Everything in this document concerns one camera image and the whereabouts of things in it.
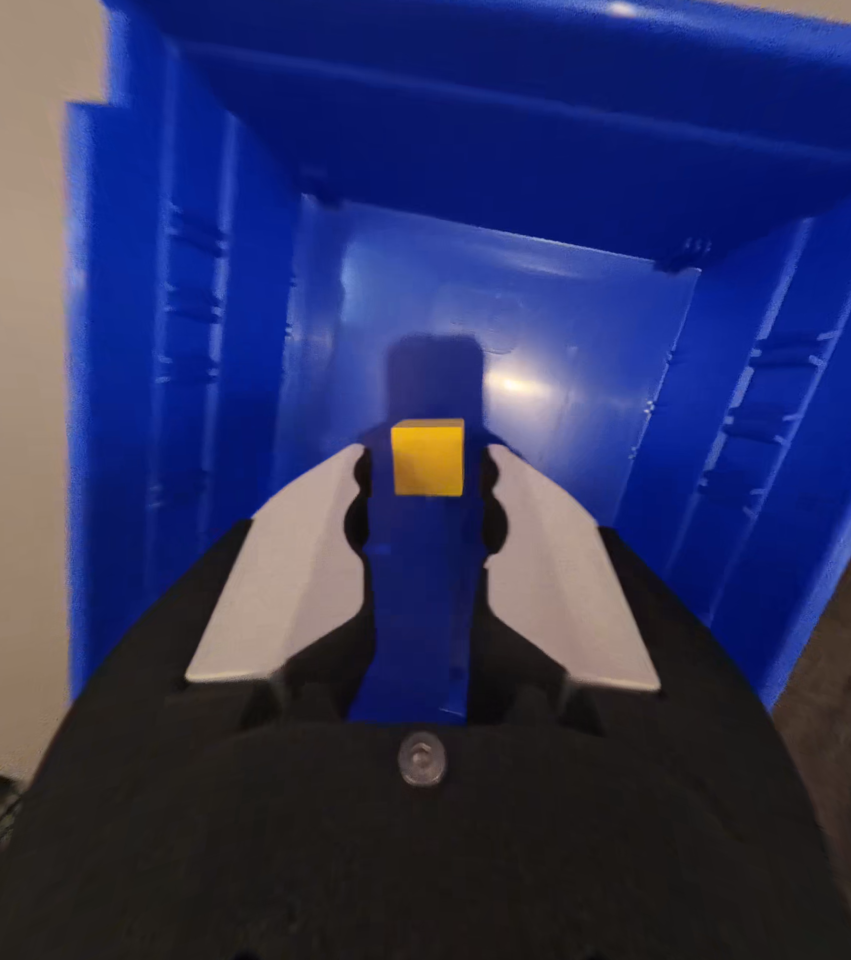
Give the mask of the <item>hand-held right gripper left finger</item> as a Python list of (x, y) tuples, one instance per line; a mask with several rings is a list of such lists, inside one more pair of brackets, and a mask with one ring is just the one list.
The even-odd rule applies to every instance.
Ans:
[(357, 615), (364, 567), (346, 534), (366, 448), (352, 443), (284, 486), (251, 526), (184, 678), (269, 679)]

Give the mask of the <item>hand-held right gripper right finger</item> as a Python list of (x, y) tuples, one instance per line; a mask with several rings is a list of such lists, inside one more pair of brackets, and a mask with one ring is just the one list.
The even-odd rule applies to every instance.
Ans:
[(501, 444), (491, 495), (502, 546), (486, 560), (491, 614), (580, 686), (658, 692), (661, 681), (594, 517)]

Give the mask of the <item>yellow wooden cube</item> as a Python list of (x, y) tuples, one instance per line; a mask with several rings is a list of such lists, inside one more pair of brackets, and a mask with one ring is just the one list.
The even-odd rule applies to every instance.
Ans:
[(465, 421), (408, 418), (391, 427), (394, 493), (409, 498), (461, 498)]

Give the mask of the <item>blue plastic bin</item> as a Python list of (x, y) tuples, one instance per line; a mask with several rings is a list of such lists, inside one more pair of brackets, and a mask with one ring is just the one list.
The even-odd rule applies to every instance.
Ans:
[[(353, 716), (465, 712), (480, 448), (615, 530), (768, 708), (851, 558), (851, 25), (708, 2), (103, 2), (67, 110), (70, 687), (371, 448)], [(458, 498), (391, 427), (465, 422)]]

